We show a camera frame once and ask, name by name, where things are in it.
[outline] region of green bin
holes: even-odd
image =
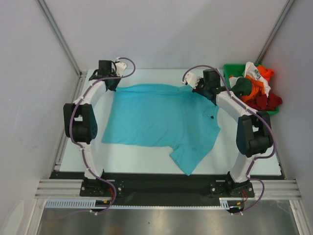
[[[225,64],[224,65],[225,80],[226,80],[228,87],[230,87],[229,77],[231,75],[233,75],[234,77],[243,76],[245,67],[246,67],[245,64]],[[276,107],[275,111],[268,111],[268,114],[274,115],[278,112],[279,112],[279,109],[278,107]]]

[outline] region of clothing pile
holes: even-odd
[[[270,91],[268,85],[274,71],[262,65],[256,67],[252,62],[246,63],[243,77],[229,78],[231,90],[245,104],[258,111],[274,111],[283,103],[281,97]]]

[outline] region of orange wire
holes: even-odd
[[[110,191],[111,197],[114,198],[114,192],[113,192],[112,188],[109,188],[108,191]]]
[[[241,194],[243,197],[246,197],[246,199],[243,201],[243,202],[246,202],[248,200],[248,195],[246,194],[244,190],[241,192]]]

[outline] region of white wall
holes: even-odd
[[[297,179],[313,220],[313,1],[296,2],[265,57],[276,70],[271,83],[283,98],[271,119],[288,178]]]
[[[1,1],[0,32],[0,230],[24,200],[21,233],[52,166],[77,76],[36,1]]]
[[[82,70],[132,58],[140,69],[256,60],[286,0],[46,0]]]

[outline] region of metal floor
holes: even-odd
[[[45,209],[37,235],[298,235],[289,201],[261,201],[241,215],[221,210]]]

